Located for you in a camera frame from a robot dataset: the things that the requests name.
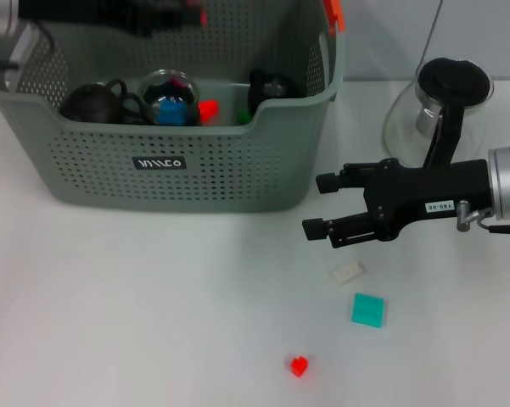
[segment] orange clip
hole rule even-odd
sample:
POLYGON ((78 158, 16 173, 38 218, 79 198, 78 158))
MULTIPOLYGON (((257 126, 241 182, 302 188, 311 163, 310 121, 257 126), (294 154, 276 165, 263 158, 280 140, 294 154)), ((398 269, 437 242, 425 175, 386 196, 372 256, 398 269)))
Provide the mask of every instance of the orange clip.
POLYGON ((338 23, 339 32, 345 31, 345 17, 341 9, 339 0, 324 0, 324 8, 328 16, 328 23, 330 24, 330 34, 336 34, 336 22, 338 23))

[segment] metal cylinder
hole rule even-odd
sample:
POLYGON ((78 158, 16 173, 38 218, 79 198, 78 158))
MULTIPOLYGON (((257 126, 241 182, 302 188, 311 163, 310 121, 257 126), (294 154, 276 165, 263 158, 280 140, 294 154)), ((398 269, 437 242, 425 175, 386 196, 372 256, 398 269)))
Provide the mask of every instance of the metal cylinder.
POLYGON ((469 212, 471 205, 468 201, 460 201, 457 205, 457 230, 466 232, 470 229, 469 212))
POLYGON ((510 220, 510 148, 490 150, 489 168, 496 218, 510 220))

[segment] black lid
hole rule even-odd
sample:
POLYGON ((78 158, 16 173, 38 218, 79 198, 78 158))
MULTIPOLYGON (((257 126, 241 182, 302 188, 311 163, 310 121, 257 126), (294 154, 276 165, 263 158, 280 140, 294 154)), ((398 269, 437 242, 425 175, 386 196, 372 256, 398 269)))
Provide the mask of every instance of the black lid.
POLYGON ((469 61, 438 58, 426 63, 418 85, 433 100, 465 108, 483 103, 490 95, 490 78, 469 61))

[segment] gray plastic basket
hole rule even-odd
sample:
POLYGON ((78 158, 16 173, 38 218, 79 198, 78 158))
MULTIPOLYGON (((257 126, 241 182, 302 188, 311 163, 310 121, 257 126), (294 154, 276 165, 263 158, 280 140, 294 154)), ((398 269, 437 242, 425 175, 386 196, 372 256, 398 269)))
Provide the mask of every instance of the gray plastic basket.
POLYGON ((158 211, 270 211, 305 196, 328 103, 345 65, 344 32, 331 34, 322 0, 205 0, 203 30, 152 39, 98 27, 48 25, 56 52, 30 25, 0 39, 0 110, 49 190, 72 204, 158 211), (249 73, 290 77, 304 98, 264 102, 249 125, 249 73), (120 77, 129 89, 155 70, 196 78, 221 105, 218 125, 164 127, 69 121, 58 107, 78 86, 120 77), (139 170, 134 158, 183 157, 186 169, 139 170))

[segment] teal square tile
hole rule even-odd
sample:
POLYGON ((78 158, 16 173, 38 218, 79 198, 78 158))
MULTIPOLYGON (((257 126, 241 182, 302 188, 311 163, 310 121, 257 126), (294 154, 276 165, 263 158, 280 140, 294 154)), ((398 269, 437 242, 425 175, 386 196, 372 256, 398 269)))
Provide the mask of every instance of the teal square tile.
POLYGON ((356 324, 381 328, 384 322, 384 299, 357 293, 352 321, 356 324))

